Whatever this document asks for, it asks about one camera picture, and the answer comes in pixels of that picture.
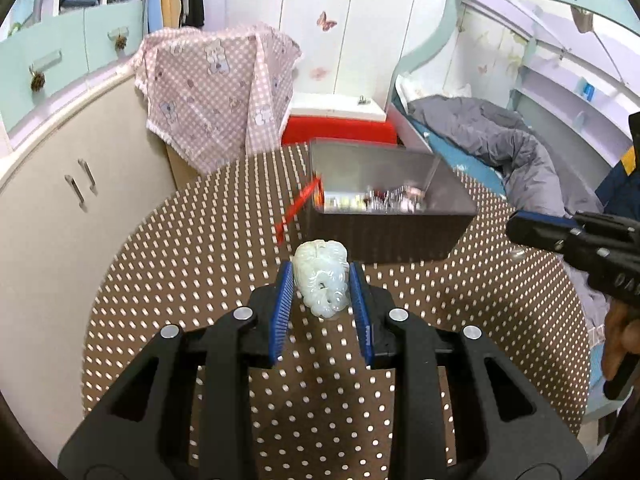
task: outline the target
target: pink checkered cloth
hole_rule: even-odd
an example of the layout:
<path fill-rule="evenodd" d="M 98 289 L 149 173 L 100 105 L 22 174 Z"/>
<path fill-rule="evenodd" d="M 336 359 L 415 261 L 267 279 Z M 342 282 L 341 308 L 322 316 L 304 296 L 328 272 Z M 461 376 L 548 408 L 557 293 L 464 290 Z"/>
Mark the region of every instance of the pink checkered cloth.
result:
<path fill-rule="evenodd" d="M 263 23 L 149 34 L 130 63 L 148 103 L 146 126 L 202 174 L 280 146 L 302 55 Z"/>

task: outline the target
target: beige cabinet door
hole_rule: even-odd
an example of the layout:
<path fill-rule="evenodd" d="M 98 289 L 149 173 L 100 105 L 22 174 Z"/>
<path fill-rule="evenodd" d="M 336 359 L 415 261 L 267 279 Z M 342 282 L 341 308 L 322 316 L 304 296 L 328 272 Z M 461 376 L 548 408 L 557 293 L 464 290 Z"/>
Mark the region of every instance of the beige cabinet door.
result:
<path fill-rule="evenodd" d="M 82 420 L 97 288 L 127 235 L 175 190 L 145 121 L 130 79 L 47 137 L 0 190 L 0 390 L 52 462 Z"/>

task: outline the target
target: round table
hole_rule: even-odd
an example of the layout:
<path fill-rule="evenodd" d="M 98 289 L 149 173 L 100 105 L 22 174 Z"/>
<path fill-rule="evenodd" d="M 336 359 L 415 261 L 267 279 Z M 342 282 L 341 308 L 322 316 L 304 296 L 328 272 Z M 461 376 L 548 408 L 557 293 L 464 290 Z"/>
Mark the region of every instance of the round table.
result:
<path fill-rule="evenodd" d="M 155 209 L 115 257 L 92 308 L 84 350 L 85 410 L 168 323 L 194 330 L 246 304 L 291 254 L 292 224 L 278 246 L 274 224 L 305 183 L 306 144 L 238 160 L 194 181 Z M 507 202 L 458 172 L 478 204 L 447 260 L 366 266 L 396 305 L 444 330 L 479 326 L 578 433 L 588 395 L 589 348 L 579 300 L 558 259 L 514 258 Z M 314 317 L 294 299 L 283 359 L 250 373 L 257 465 L 264 479 L 385 479 L 394 374 L 367 370 L 353 316 Z M 201 370 L 196 395 L 204 373 Z M 446 387 L 447 457 L 455 461 Z M 197 460 L 197 424 L 192 461 Z"/>

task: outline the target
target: red cord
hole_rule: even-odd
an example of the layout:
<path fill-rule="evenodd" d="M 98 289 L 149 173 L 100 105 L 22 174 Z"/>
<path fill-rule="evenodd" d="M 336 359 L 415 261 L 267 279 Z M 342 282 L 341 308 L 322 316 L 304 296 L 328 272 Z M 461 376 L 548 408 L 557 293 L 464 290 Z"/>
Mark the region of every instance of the red cord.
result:
<path fill-rule="evenodd" d="M 289 206 L 282 222 L 276 224 L 276 240 L 279 244 L 284 241 L 284 226 L 290 223 L 293 220 L 293 217 L 304 207 L 306 201 L 313 196 L 316 187 L 318 187 L 319 190 L 319 205 L 324 205 L 324 189 L 322 188 L 322 181 L 319 176 L 315 176 L 313 180 L 303 188 L 298 197 L 294 200 L 293 204 Z"/>

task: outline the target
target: finger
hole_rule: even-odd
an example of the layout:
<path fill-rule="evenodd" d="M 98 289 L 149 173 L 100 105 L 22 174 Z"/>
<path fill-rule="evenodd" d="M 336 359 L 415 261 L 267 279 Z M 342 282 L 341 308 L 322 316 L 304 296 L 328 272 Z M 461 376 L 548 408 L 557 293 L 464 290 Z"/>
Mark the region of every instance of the finger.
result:
<path fill-rule="evenodd" d="M 616 376 L 626 349 L 622 345 L 622 332 L 626 321 L 627 307 L 624 303 L 613 301 L 605 318 L 605 343 L 602 354 L 602 374 L 607 381 Z"/>
<path fill-rule="evenodd" d="M 620 342 L 625 351 L 640 354 L 640 319 L 633 320 L 625 327 Z"/>

